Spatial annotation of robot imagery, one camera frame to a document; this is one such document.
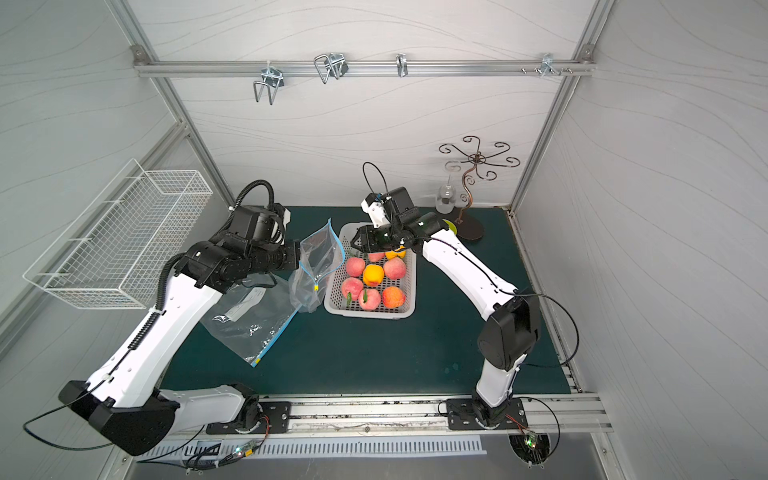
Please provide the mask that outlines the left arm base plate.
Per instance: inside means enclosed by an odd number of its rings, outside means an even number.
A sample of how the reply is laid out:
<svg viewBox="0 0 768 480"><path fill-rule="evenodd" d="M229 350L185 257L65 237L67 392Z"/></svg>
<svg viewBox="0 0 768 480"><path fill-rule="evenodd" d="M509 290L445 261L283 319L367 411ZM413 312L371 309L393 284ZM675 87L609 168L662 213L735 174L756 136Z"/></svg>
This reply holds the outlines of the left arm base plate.
<svg viewBox="0 0 768 480"><path fill-rule="evenodd" d="M249 401L234 420L208 424L208 435L286 433L292 404L287 401Z"/></svg>

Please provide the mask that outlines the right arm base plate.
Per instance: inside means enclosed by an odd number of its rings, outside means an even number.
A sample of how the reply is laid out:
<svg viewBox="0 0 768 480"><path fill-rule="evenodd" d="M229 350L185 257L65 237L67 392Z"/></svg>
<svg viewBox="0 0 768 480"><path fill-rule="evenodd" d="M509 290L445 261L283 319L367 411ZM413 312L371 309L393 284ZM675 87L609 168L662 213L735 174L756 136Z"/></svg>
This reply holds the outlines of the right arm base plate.
<svg viewBox="0 0 768 480"><path fill-rule="evenodd" d="M451 431L519 430L528 427L520 399L508 399L499 406L489 407L479 398L453 398L446 400L444 405Z"/></svg>

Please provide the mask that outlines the orange yellow peach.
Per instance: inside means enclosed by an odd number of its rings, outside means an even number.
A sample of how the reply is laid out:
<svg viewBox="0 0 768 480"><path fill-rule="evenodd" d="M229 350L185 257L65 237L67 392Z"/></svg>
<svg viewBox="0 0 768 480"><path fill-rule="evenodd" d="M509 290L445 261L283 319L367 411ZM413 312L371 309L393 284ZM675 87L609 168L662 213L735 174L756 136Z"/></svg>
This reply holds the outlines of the orange yellow peach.
<svg viewBox="0 0 768 480"><path fill-rule="evenodd" d="M385 273L381 265L369 264L363 270L362 280L367 287L378 287L382 284L384 278Z"/></svg>

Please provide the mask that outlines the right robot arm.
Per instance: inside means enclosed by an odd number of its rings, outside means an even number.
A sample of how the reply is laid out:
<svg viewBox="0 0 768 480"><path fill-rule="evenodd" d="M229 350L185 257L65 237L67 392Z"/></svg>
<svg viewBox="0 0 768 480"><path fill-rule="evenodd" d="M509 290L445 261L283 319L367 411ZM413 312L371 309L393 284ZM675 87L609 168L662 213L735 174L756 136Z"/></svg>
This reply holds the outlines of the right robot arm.
<svg viewBox="0 0 768 480"><path fill-rule="evenodd" d="M519 370L540 338L539 301L485 266L439 214L420 212L405 188L370 193L361 209L371 223L357 230L353 248L362 253L412 250L441 270L478 311L484 321L477 340L484 364L472 408L480 427L497 427Z"/></svg>

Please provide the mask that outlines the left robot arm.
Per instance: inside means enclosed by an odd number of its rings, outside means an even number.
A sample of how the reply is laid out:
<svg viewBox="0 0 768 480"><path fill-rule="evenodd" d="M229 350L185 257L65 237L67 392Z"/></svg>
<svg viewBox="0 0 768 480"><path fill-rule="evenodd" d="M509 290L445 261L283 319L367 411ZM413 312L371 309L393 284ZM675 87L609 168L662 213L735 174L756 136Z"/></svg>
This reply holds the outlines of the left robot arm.
<svg viewBox="0 0 768 480"><path fill-rule="evenodd" d="M194 327L234 285L252 274L294 271L299 244L285 237L290 212L239 206L222 231L162 267L156 303L117 352L84 381L59 394L111 444L132 456L170 433L208 424L256 424L258 396L239 384L172 391L157 385Z"/></svg>

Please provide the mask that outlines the orange red peach front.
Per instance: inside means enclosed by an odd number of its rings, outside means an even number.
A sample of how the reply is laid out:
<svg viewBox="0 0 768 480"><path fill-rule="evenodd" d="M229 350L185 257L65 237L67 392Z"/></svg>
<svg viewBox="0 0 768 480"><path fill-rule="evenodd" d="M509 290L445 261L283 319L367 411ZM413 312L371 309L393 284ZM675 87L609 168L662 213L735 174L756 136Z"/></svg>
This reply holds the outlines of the orange red peach front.
<svg viewBox="0 0 768 480"><path fill-rule="evenodd" d="M399 287L387 287L381 292L381 303L386 309L399 309L404 305L405 300L405 293Z"/></svg>

